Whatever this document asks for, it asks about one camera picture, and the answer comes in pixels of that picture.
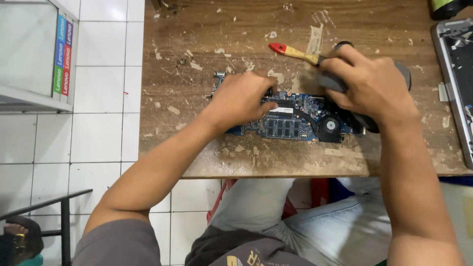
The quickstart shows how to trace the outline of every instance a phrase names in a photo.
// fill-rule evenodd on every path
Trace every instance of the gray t-shirt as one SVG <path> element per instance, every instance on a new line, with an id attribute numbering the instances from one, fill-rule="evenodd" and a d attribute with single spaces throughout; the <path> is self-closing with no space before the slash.
<path id="1" fill-rule="evenodd" d="M 82 237 L 74 266 L 161 266 L 151 225 L 136 219 L 108 222 Z M 283 242 L 246 230 L 209 227 L 192 245 L 186 266 L 315 266 Z"/>

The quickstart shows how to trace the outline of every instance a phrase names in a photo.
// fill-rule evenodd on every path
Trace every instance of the blue label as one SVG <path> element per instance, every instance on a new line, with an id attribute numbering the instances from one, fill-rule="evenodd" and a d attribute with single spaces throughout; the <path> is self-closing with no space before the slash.
<path id="1" fill-rule="evenodd" d="M 70 47 L 72 47 L 72 29 L 73 28 L 74 28 L 74 26 L 72 25 L 72 23 L 67 21 L 67 23 L 66 23 L 66 41 L 65 42 Z"/>
<path id="2" fill-rule="evenodd" d="M 64 43 L 64 38 L 66 35 L 66 18 L 61 15 L 58 15 L 58 36 L 57 39 L 61 40 Z"/>
<path id="3" fill-rule="evenodd" d="M 56 41 L 56 65 L 64 67 L 64 42 Z"/>

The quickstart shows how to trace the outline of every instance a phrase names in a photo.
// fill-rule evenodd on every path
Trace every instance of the scratched tabletop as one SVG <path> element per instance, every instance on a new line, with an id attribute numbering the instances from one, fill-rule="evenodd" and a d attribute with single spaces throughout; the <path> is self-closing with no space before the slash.
<path id="1" fill-rule="evenodd" d="M 320 93 L 307 63 L 276 55 L 271 42 L 327 54 L 342 40 L 369 58 L 389 56 L 412 73 L 411 94 L 439 175 L 470 174 L 450 105 L 440 102 L 440 68 L 427 1 L 146 1 L 140 157 L 190 123 L 209 103 L 214 71 L 268 70 L 279 90 Z M 342 144 L 225 134 L 199 154 L 183 178 L 378 176 L 379 135 Z"/>

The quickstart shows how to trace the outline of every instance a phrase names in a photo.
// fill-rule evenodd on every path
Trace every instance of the paint brush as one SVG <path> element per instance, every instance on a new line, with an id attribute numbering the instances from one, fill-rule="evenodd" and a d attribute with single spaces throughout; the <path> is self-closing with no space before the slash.
<path id="1" fill-rule="evenodd" d="M 318 66 L 322 62 L 322 60 L 325 59 L 325 57 L 319 56 L 318 54 L 316 55 L 316 54 L 303 53 L 285 44 L 270 43 L 268 46 L 269 48 L 271 48 L 271 50 L 275 51 L 278 54 L 282 54 L 282 55 L 294 57 L 294 58 L 299 58 L 314 66 Z"/>

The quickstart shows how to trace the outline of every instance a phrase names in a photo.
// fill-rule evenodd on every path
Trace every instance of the light blue jeans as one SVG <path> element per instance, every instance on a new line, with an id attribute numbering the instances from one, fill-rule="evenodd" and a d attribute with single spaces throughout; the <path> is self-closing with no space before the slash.
<path id="1" fill-rule="evenodd" d="M 357 195 L 281 220 L 293 178 L 240 179 L 210 225 L 276 237 L 317 266 L 374 266 L 387 258 L 391 223 L 377 178 L 340 177 Z"/>

